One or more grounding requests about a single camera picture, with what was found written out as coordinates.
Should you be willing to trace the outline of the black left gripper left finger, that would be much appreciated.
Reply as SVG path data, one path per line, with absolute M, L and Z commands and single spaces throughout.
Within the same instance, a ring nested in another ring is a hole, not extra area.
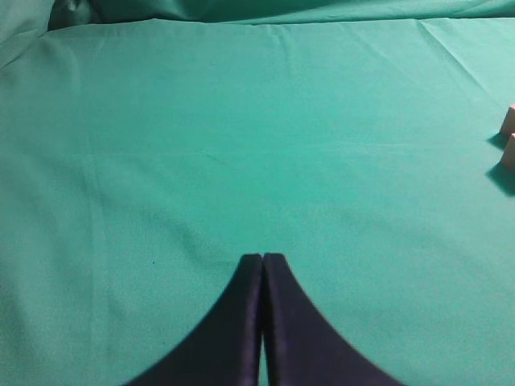
M 221 296 L 173 350 L 129 385 L 257 385 L 263 260 L 244 255 Z

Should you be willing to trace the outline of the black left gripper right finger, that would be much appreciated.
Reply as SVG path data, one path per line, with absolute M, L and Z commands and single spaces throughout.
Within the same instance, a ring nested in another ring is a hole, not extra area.
M 399 385 L 350 345 L 303 291 L 284 255 L 263 257 L 263 335 L 270 385 Z

